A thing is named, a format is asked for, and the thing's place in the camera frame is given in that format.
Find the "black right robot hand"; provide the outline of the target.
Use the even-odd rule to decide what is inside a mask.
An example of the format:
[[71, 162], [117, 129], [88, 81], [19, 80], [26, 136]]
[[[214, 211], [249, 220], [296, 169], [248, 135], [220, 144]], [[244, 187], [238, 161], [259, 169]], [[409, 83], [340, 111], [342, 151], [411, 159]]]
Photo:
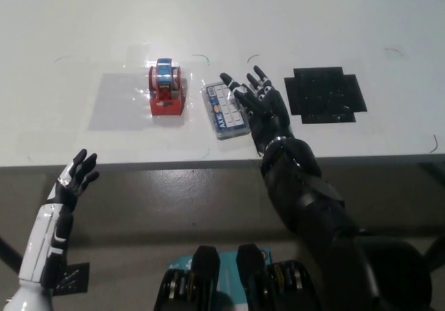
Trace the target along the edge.
[[225, 72], [220, 78], [245, 109], [257, 152], [263, 154], [271, 143], [293, 138], [293, 134], [280, 92], [259, 66], [254, 66], [253, 70], [255, 76], [246, 74], [249, 86], [240, 84]]

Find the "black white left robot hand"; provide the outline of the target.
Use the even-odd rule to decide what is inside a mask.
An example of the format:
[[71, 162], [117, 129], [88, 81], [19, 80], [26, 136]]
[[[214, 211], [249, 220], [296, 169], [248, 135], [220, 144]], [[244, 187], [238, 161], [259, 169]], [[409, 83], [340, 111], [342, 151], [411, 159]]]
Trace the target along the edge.
[[74, 210], [89, 183], [99, 177], [97, 155], [82, 149], [57, 177], [33, 224], [19, 271], [19, 284], [53, 289], [63, 275]]

